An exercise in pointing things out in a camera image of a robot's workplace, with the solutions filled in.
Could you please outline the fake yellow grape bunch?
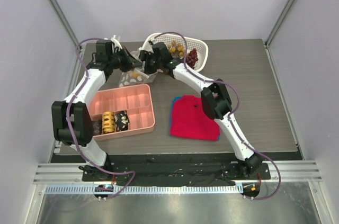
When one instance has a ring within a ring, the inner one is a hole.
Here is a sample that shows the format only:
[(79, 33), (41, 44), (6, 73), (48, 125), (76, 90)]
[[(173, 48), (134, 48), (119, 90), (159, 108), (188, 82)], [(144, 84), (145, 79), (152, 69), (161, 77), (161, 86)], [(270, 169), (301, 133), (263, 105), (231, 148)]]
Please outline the fake yellow grape bunch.
[(185, 53), (185, 47), (182, 44), (176, 42), (168, 44), (167, 49), (174, 58), (183, 57)]

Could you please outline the brown patterned rolled sock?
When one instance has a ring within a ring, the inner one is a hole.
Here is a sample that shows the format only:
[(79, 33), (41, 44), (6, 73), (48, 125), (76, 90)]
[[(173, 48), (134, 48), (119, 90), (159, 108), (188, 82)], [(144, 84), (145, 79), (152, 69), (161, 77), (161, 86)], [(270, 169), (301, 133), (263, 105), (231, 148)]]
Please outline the brown patterned rolled sock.
[(92, 121), (93, 124), (93, 135), (102, 135), (102, 120)]

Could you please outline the aluminium frame post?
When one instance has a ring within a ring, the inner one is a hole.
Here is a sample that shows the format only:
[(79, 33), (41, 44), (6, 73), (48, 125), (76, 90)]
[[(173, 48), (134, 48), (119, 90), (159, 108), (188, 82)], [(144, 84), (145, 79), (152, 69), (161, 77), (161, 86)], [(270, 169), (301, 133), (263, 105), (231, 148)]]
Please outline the aluminium frame post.
[(297, 0), (287, 0), (264, 45), (269, 48)]
[(66, 16), (65, 16), (64, 12), (62, 11), (58, 1), (57, 0), (48, 0), (48, 2), (51, 5), (53, 11), (55, 12), (57, 18), (59, 19), (61, 25), (65, 29), (66, 33), (70, 37), (74, 46), (78, 45), (78, 39), (77, 39), (72, 27), (70, 26), (68, 20), (66, 19)]

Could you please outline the yellow patterned rolled sock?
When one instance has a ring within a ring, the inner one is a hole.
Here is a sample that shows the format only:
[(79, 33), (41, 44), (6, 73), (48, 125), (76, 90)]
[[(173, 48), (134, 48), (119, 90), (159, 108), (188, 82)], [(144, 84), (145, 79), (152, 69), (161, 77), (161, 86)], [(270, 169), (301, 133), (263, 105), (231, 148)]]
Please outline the yellow patterned rolled sock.
[(102, 133), (114, 133), (115, 132), (115, 116), (114, 112), (104, 112), (102, 114)]

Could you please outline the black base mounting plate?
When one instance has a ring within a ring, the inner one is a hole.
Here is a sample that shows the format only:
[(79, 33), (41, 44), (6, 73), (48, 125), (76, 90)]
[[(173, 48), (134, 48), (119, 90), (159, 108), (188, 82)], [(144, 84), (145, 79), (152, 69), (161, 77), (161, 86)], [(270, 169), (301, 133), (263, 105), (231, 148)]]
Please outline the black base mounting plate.
[(266, 153), (259, 168), (252, 174), (244, 169), (231, 153), (214, 154), (160, 154), (160, 155), (111, 155), (110, 163), (104, 166), (108, 173), (91, 167), (79, 155), (52, 156), (52, 163), (75, 163), (82, 172), (82, 181), (117, 182), (132, 186), (222, 186), (233, 185), (239, 180), (268, 180), (274, 177), (276, 168), (270, 167), (279, 161), (301, 160), (300, 152)]

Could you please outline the black white patterned sock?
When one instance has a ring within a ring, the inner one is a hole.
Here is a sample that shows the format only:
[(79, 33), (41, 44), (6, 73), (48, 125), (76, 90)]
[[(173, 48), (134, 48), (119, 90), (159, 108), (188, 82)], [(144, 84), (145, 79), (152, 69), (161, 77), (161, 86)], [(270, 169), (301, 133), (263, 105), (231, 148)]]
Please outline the black white patterned sock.
[(114, 114), (115, 131), (126, 131), (129, 129), (130, 120), (126, 110)]

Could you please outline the white perforated plastic basket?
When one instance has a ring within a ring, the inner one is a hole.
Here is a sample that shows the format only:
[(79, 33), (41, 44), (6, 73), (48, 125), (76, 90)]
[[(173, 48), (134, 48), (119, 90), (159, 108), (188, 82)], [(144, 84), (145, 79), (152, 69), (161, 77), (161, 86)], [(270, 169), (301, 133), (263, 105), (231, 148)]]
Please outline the white perforated plastic basket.
[[(199, 39), (194, 39), (194, 38), (189, 38), (189, 37), (184, 37), (186, 42), (187, 42), (187, 48), (188, 48), (188, 53), (195, 49), (197, 51), (197, 58), (198, 61), (194, 65), (194, 70), (197, 72), (200, 72), (201, 70), (204, 69), (207, 59), (208, 59), (208, 53), (209, 53), (209, 48), (207, 44)], [(171, 44), (173, 41), (176, 42), (176, 44), (181, 44), (185, 47), (183, 39), (176, 34), (171, 34), (171, 33), (152, 33), (149, 35), (146, 40), (144, 41), (143, 45), (141, 46), (141, 50), (146, 50), (146, 51), (152, 51), (151, 44), (149, 43), (151, 41), (152, 43), (157, 43), (157, 42), (163, 42), (166, 45)]]

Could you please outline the clear polka dot zip bag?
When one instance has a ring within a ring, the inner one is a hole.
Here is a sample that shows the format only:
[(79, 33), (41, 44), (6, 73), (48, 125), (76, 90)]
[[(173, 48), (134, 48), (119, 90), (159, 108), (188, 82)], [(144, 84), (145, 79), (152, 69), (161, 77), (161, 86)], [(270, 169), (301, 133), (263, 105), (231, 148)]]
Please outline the clear polka dot zip bag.
[(132, 51), (131, 55), (142, 63), (142, 66), (136, 67), (128, 72), (122, 72), (118, 87), (132, 86), (137, 84), (149, 84), (152, 83), (158, 74), (158, 71), (154, 73), (147, 73), (146, 62), (140, 59), (140, 53), (142, 49), (139, 48), (136, 51)]

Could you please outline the dark red fake grapes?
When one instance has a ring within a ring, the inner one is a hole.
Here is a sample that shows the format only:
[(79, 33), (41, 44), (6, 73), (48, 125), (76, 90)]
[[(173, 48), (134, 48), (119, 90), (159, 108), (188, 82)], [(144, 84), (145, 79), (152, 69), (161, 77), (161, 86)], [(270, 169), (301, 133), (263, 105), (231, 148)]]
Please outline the dark red fake grapes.
[(198, 62), (199, 58), (198, 58), (198, 53), (196, 48), (192, 49), (186, 57), (186, 63), (191, 67), (191, 68), (195, 68), (195, 64)]

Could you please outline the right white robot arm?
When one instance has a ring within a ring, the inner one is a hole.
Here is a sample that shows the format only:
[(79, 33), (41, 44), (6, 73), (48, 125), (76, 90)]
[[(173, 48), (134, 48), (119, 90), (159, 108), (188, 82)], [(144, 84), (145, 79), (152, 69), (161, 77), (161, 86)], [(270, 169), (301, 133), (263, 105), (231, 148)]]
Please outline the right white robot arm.
[(229, 140), (241, 176), (246, 179), (253, 178), (262, 163), (262, 159), (254, 147), (248, 142), (238, 125), (231, 98), (225, 82), (221, 79), (207, 78), (190, 68), (182, 59), (173, 58), (167, 46), (156, 43), (152, 51), (141, 49), (139, 59), (144, 62), (145, 73), (151, 74), (162, 70), (164, 74), (179, 80), (200, 93), (204, 114), (218, 124), (219, 128)]

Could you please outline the yellow fake fruit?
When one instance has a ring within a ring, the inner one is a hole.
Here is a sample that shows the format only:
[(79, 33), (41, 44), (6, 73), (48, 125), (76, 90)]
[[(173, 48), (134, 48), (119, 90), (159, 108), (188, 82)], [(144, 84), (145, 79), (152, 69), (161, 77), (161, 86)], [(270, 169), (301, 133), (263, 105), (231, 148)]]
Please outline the yellow fake fruit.
[(139, 72), (135, 72), (135, 71), (133, 71), (133, 72), (131, 73), (131, 78), (132, 78), (132, 79), (135, 79), (135, 80), (137, 80), (137, 81), (142, 81), (142, 80), (143, 80), (142, 74), (139, 73)]

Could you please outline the pink divided organizer tray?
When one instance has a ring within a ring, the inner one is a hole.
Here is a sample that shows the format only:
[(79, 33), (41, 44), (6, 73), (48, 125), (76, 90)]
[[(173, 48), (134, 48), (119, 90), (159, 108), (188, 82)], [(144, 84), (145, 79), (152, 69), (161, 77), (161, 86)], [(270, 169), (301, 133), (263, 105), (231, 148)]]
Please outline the pink divided organizer tray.
[(150, 87), (147, 84), (98, 91), (89, 107), (92, 121), (102, 120), (102, 114), (107, 111), (115, 114), (126, 111), (130, 124), (125, 131), (96, 134), (94, 136), (96, 141), (150, 133), (154, 130), (154, 109)]

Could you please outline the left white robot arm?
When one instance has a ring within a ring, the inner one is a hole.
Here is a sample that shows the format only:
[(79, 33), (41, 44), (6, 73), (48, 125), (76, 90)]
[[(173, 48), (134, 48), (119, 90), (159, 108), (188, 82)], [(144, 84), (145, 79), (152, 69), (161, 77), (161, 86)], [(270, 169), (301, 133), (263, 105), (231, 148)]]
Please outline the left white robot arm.
[(93, 139), (88, 107), (114, 70), (128, 72), (141, 66), (142, 62), (125, 47), (94, 52), (76, 88), (63, 101), (55, 101), (51, 106), (54, 138), (64, 145), (75, 147), (87, 164), (95, 167), (94, 174), (101, 181), (112, 177), (113, 168), (107, 153)]

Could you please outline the left aluminium frame post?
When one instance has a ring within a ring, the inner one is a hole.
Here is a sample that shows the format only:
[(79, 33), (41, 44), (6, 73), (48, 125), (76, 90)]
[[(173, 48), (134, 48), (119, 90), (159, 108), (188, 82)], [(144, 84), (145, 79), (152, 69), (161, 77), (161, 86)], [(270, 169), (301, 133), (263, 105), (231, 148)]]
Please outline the left aluminium frame post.
[(48, 0), (48, 2), (51, 5), (53, 11), (55, 12), (57, 18), (59, 19), (61, 25), (65, 29), (66, 33), (70, 37), (74, 46), (78, 45), (78, 39), (77, 39), (72, 27), (70, 26), (68, 20), (66, 19), (66, 16), (65, 16), (64, 12), (62, 11), (58, 1), (57, 0)]

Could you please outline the right aluminium frame post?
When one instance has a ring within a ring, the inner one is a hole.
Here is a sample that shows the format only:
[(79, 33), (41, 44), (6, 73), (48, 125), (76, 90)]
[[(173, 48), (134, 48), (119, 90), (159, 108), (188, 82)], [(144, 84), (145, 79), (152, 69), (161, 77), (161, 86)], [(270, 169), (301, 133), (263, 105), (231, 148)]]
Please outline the right aluminium frame post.
[(287, 0), (264, 45), (269, 48), (297, 0)]

